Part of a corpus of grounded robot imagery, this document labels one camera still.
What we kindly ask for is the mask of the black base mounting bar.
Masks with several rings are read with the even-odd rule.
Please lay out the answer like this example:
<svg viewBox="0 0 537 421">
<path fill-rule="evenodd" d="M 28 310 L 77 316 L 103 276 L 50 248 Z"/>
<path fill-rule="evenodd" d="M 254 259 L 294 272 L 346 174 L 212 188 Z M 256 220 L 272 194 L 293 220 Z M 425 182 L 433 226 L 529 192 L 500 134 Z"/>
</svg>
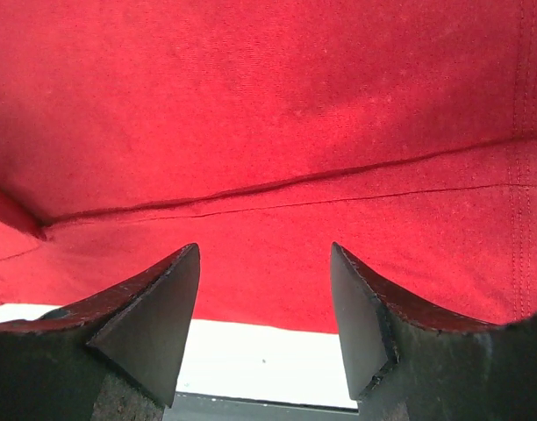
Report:
<svg viewBox="0 0 537 421">
<path fill-rule="evenodd" d="M 354 421 L 358 410 L 176 392 L 164 421 Z"/>
</svg>

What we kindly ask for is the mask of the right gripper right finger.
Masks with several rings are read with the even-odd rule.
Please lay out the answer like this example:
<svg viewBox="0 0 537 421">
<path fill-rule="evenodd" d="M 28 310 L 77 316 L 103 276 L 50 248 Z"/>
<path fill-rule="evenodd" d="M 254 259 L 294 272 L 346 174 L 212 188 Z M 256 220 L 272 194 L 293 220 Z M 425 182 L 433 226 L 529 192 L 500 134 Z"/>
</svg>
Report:
<svg viewBox="0 0 537 421">
<path fill-rule="evenodd" d="M 334 313 L 362 420 L 537 420 L 537 314 L 489 324 L 431 303 L 333 245 Z"/>
</svg>

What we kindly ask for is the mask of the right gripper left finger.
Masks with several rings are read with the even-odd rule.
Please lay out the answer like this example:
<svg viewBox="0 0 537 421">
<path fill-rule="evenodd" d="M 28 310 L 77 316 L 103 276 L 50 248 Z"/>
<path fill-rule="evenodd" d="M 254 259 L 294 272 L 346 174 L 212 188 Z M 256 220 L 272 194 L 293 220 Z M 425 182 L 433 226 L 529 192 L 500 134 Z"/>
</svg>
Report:
<svg viewBox="0 0 537 421">
<path fill-rule="evenodd" d="M 190 244 L 33 321 L 0 323 L 0 420 L 159 420 L 174 402 L 200 277 Z"/>
</svg>

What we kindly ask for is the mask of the red t shirt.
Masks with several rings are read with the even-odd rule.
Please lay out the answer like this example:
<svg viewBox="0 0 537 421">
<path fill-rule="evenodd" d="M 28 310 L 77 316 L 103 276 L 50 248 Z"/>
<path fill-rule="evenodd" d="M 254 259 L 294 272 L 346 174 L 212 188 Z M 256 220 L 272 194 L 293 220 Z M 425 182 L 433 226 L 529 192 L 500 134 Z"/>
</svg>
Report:
<svg viewBox="0 0 537 421">
<path fill-rule="evenodd" d="M 196 243 L 198 318 L 333 332 L 339 243 L 537 311 L 537 1 L 0 1 L 0 304 Z"/>
</svg>

